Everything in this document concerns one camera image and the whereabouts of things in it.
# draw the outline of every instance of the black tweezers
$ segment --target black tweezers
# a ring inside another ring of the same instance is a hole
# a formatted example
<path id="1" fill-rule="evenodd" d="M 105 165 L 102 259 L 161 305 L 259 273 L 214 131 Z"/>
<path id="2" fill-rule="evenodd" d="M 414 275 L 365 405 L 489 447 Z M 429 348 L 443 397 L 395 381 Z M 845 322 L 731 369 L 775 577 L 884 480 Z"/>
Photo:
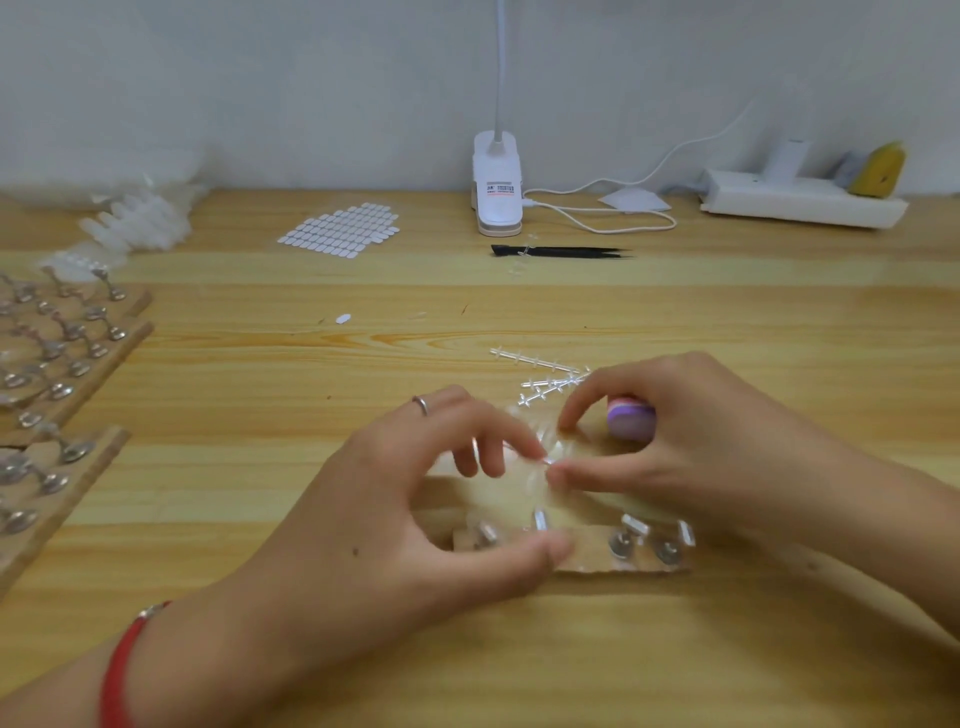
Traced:
<path id="1" fill-rule="evenodd" d="M 538 257 L 585 257 L 607 258 L 628 257 L 621 255 L 622 248 L 543 248 L 522 245 L 491 245 L 493 254 L 497 257 L 504 255 L 533 255 Z"/>

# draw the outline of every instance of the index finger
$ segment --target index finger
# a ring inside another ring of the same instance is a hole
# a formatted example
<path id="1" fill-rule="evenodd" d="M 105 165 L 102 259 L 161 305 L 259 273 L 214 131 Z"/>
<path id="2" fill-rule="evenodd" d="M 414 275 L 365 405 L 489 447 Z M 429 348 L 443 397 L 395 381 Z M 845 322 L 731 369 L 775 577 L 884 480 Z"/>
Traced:
<path id="1" fill-rule="evenodd" d="M 410 428 L 418 464 L 429 468 L 440 455 L 472 439 L 507 443 L 523 457 L 542 460 L 546 450 L 524 422 L 482 400 L 449 405 Z"/>
<path id="2" fill-rule="evenodd" d="M 636 397 L 650 402 L 650 369 L 654 359 L 604 367 L 581 382 L 564 403 L 557 418 L 559 429 L 571 429 L 595 402 L 604 397 Z"/>

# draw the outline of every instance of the purple object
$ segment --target purple object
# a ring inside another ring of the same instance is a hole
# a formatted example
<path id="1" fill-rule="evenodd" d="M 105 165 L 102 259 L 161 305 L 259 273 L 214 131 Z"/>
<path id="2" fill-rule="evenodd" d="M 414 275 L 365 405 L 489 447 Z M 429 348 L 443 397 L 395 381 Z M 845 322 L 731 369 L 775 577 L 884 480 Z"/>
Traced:
<path id="1" fill-rule="evenodd" d="M 649 443 L 657 431 L 657 413 L 649 404 L 632 397 L 607 400 L 607 428 L 613 437 Z"/>

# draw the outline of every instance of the red bracelet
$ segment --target red bracelet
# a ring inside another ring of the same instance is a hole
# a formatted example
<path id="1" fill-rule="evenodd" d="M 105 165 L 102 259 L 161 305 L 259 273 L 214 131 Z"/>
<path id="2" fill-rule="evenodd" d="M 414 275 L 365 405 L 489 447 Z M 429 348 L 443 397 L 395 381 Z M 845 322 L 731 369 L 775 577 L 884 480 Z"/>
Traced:
<path id="1" fill-rule="evenodd" d="M 127 662 L 130 661 L 130 653 L 133 652 L 136 639 L 140 636 L 143 628 L 147 626 L 147 620 L 169 603 L 169 601 L 165 601 L 162 604 L 155 604 L 138 614 L 113 649 L 113 654 L 110 655 L 110 663 L 107 666 L 107 674 L 104 676 L 104 685 L 100 690 L 101 728 L 133 728 L 133 721 L 123 699 Z"/>

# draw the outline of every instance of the wall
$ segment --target wall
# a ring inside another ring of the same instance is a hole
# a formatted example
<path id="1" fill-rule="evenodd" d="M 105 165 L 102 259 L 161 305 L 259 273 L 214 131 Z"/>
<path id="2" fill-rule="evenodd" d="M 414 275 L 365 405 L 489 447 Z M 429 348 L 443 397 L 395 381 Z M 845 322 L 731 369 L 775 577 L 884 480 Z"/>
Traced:
<path id="1" fill-rule="evenodd" d="M 0 172 L 52 179 L 86 158 L 113 175 L 177 150 L 225 185 L 466 188 L 471 138 L 492 127 L 493 7 L 6 0 Z M 512 0 L 509 17 L 528 185 L 642 176 L 761 90 L 653 185 L 756 165 L 788 88 L 810 102 L 810 171 L 901 138 L 901 189 L 960 190 L 956 0 Z"/>

